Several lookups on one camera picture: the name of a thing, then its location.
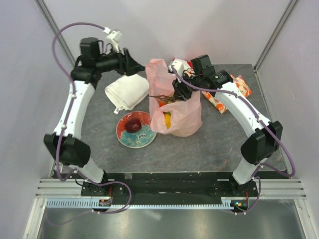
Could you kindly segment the brown longan bunch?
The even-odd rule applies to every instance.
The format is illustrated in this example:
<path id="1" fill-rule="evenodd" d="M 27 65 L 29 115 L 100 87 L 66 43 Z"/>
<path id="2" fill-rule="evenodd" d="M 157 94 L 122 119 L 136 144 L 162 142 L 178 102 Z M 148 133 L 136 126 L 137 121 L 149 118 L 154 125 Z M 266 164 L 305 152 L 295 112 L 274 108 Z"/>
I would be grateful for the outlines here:
<path id="1" fill-rule="evenodd" d="M 176 97 L 174 93 L 169 95 L 157 95 L 157 96 L 150 96 L 150 98 L 155 98 L 157 101 L 165 102 L 166 104 L 171 104 L 175 102 L 180 102 L 181 99 Z"/>

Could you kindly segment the dark red fake fruit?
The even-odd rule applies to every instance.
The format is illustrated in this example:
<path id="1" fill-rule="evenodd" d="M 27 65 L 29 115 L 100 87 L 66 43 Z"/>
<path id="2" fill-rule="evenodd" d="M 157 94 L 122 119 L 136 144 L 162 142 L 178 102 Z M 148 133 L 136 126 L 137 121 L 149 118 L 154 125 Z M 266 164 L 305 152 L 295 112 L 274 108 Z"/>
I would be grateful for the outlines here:
<path id="1" fill-rule="evenodd" d="M 125 130 L 128 133 L 138 132 L 142 128 L 142 123 L 139 119 L 131 119 L 125 124 Z"/>

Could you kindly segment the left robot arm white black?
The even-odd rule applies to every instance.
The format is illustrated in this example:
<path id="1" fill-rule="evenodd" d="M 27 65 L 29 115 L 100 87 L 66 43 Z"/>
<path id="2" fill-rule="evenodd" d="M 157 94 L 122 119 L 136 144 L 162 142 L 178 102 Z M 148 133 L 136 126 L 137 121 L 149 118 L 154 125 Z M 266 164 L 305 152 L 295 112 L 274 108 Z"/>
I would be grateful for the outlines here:
<path id="1" fill-rule="evenodd" d="M 61 181 L 60 165 L 71 168 L 86 182 L 92 184 L 92 190 L 99 196 L 109 192 L 107 173 L 98 167 L 91 158 L 90 146 L 81 141 L 84 116 L 88 104 L 95 93 L 102 73 L 116 71 L 120 75 L 132 76 L 145 70 L 135 61 L 127 48 L 109 53 L 100 51 L 100 40 L 95 37 L 80 41 L 81 54 L 75 67 L 69 74 L 70 89 L 62 116 L 54 132 L 44 136 L 44 144 L 55 160 L 56 173 Z"/>

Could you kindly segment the yellow fake pear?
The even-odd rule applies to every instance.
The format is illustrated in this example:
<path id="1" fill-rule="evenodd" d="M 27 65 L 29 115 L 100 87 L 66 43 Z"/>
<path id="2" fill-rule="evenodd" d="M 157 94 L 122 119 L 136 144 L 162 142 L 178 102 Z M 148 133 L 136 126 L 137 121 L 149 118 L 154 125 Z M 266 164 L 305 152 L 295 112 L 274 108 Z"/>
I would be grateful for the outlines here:
<path id="1" fill-rule="evenodd" d="M 169 129 L 171 127 L 171 113 L 170 112 L 164 112 L 164 121 L 166 128 Z"/>

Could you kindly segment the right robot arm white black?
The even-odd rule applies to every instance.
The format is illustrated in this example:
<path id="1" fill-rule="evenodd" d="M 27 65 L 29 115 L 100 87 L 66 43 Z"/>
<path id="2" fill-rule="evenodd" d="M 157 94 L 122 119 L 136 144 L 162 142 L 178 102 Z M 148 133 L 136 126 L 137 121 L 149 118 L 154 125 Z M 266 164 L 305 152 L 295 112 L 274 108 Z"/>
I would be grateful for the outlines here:
<path id="1" fill-rule="evenodd" d="M 283 127 L 262 115 L 240 92 L 235 80 L 225 71 L 215 71 L 208 55 L 191 60 L 174 59 L 168 71 L 176 75 L 172 85 L 174 97 L 186 101 L 193 92 L 201 90 L 212 94 L 237 119 L 247 135 L 240 148 L 242 159 L 231 176 L 228 190 L 234 196 L 246 191 L 246 184 L 254 177 L 258 166 L 275 153 Z"/>

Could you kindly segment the pink plastic bag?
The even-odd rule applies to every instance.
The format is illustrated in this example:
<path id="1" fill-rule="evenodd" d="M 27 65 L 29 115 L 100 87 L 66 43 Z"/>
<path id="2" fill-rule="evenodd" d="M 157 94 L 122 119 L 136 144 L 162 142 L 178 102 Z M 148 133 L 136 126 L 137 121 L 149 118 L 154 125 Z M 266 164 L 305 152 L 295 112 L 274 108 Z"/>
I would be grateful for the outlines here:
<path id="1" fill-rule="evenodd" d="M 174 92 L 172 82 L 176 76 L 168 72 L 163 59 L 152 59 L 146 65 L 146 75 L 149 82 L 149 96 L 169 95 Z M 193 92 L 187 101 L 166 104 L 162 107 L 159 107 L 155 98 L 150 98 L 151 130 L 179 137 L 187 137 L 197 132 L 202 126 L 200 96 L 199 91 Z M 171 113 L 169 129 L 165 125 L 164 112 Z"/>

